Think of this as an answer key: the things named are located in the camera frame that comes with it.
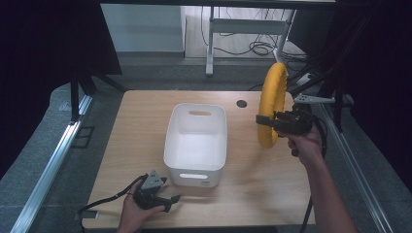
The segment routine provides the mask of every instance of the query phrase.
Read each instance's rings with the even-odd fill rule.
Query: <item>person's left hand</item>
[[[136,205],[133,200],[133,193],[136,191],[138,181],[133,185],[127,193],[123,201],[123,210],[121,211],[120,224],[118,233],[132,233],[135,232],[143,222],[150,216],[164,211],[164,206],[153,207],[149,210],[143,210]]]

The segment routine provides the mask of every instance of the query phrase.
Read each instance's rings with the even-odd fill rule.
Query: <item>wooden table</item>
[[[111,197],[155,169],[169,177],[163,161],[173,108],[180,103],[220,105],[226,111],[227,158],[216,187],[177,186],[169,179],[159,196],[181,194],[170,212],[147,220],[144,228],[300,224],[310,197],[306,172],[291,156],[287,139],[272,149],[258,144],[260,92],[133,90],[120,110],[91,192],[89,203]],[[236,105],[247,102],[246,108]],[[288,95],[286,110],[292,107]],[[93,208],[98,217],[85,228],[116,228],[123,198]],[[309,223],[314,223],[313,215]]]

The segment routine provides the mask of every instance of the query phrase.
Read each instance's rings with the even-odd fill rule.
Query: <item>human arm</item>
[[[279,134],[289,138],[291,149],[299,150],[299,160],[306,168],[309,180],[319,232],[357,232],[322,157],[318,130],[313,127],[306,135]]]
[[[150,216],[164,211],[164,206],[153,207],[149,210],[143,210],[136,205],[132,193],[135,192],[137,182],[130,188],[128,195],[124,198],[123,209],[121,211],[120,224],[117,233],[133,233],[139,229],[143,222]]]

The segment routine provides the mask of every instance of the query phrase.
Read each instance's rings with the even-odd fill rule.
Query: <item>yellow ring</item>
[[[274,112],[284,110],[287,73],[283,63],[277,62],[270,67],[260,95],[259,115],[273,118]],[[257,125],[257,136],[264,148],[272,148],[278,140],[278,134],[272,127],[261,124]]]

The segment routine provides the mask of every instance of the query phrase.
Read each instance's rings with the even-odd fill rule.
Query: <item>white plastic bin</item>
[[[217,185],[226,161],[226,147],[226,115],[222,107],[179,104],[173,109],[164,147],[164,162],[173,183]]]

